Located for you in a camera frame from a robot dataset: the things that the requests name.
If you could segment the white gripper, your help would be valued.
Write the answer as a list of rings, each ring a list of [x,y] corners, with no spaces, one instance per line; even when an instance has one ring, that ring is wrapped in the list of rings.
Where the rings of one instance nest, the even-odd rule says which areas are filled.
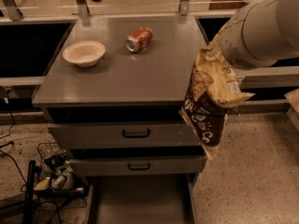
[[[257,60],[249,53],[243,36],[246,18],[254,6],[256,3],[240,8],[220,28],[208,45],[212,52],[221,49],[226,61],[237,69],[251,70],[265,67],[265,62]]]

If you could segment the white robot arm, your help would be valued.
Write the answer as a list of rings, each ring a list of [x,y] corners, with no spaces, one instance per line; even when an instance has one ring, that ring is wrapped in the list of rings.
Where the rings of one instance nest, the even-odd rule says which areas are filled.
[[[239,69],[299,57],[299,0],[264,0],[240,8],[208,45],[209,55]]]

